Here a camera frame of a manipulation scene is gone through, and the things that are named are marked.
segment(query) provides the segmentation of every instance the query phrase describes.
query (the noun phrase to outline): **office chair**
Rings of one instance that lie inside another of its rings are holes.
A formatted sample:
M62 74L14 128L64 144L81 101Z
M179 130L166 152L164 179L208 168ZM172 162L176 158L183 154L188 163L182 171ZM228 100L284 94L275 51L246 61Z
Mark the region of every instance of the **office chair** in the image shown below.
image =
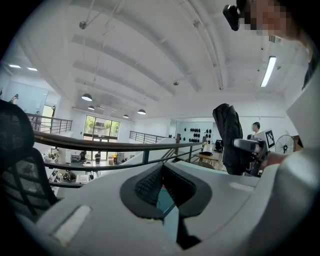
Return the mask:
M0 183L17 213L32 221L57 202L27 115L0 100Z

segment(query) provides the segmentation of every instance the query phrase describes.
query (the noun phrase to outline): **electric fan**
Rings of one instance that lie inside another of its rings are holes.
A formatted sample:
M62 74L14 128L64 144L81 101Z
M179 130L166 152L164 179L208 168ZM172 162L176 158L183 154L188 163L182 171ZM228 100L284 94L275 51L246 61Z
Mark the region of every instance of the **electric fan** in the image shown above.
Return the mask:
M292 153L295 150L295 141L290 135L282 135L275 144L275 152Z

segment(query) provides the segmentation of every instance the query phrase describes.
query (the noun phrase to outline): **black camera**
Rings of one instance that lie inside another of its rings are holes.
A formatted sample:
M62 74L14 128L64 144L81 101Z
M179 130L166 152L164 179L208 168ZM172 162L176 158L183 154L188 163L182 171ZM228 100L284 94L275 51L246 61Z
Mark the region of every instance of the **black camera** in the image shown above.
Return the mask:
M241 13L246 5L247 0L236 0L236 6L234 5L226 5L223 8L223 15L226 20L229 22L229 25L233 31L238 31L240 22L239 22L239 12Z

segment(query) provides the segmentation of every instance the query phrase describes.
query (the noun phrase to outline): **white strip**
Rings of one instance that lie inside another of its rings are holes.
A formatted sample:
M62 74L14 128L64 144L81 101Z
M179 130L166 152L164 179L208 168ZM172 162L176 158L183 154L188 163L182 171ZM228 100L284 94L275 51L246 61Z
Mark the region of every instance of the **white strip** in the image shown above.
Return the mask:
M255 188L253 186L247 186L247 185L239 184L236 182L231 182L230 187L232 187L233 189L247 191L247 192L251 192L251 193L255 190Z
M74 213L69 216L65 222L52 234L63 246L67 246L78 230L85 222L92 208L86 205L79 206Z

